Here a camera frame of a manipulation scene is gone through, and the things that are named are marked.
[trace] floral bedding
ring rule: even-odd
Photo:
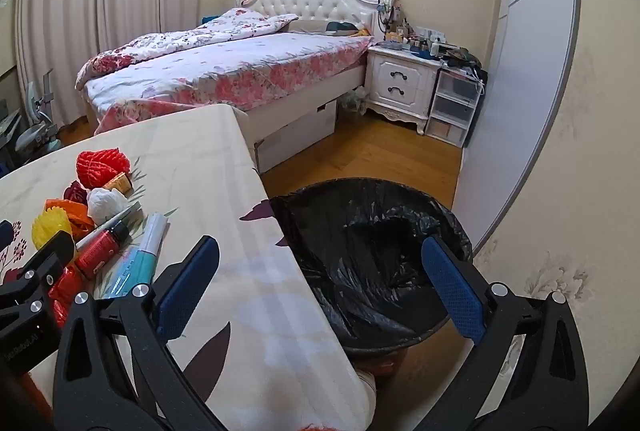
[[[97,134],[206,104],[249,111],[349,69],[373,42],[254,34],[132,64],[89,80],[83,93],[97,114]]]
[[[233,8],[193,30],[146,34],[115,50],[107,50],[89,59],[78,73],[76,89],[82,90],[92,78],[113,74],[131,65],[167,54],[235,39],[273,34],[297,18],[295,14],[265,18],[253,10]]]

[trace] tube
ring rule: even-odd
[[[107,299],[126,296],[133,287],[141,283],[150,284],[156,272],[158,251],[164,236],[164,229],[169,218],[155,213],[146,223],[140,247],[126,259],[120,273],[114,281],[113,287],[107,294]]]

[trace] blue gripper pad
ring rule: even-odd
[[[182,335],[220,265],[220,248],[210,237],[180,271],[158,309],[156,334],[163,343]]]
[[[425,239],[422,244],[422,266],[458,332],[478,346],[485,331],[482,303],[432,237]]]

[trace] table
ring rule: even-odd
[[[196,359],[191,383],[210,393],[209,408],[230,431],[364,431],[375,388],[351,366],[289,248],[277,246],[283,234],[250,155],[247,122],[224,104],[197,108],[98,135],[2,178],[2,216],[21,225],[0,274],[33,255],[31,223],[76,178],[78,153],[120,148],[132,164],[131,200],[145,214],[169,214],[156,277],[202,235],[220,245],[220,269],[168,345],[182,369]],[[115,265],[101,271],[97,292]],[[119,345],[131,374],[130,351]],[[54,362],[32,371],[49,401]]]

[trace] trash can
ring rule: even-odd
[[[471,242],[431,196],[384,180],[348,178],[273,198],[271,206],[351,359],[418,344],[448,320],[420,249],[437,234],[458,259],[470,261]]]

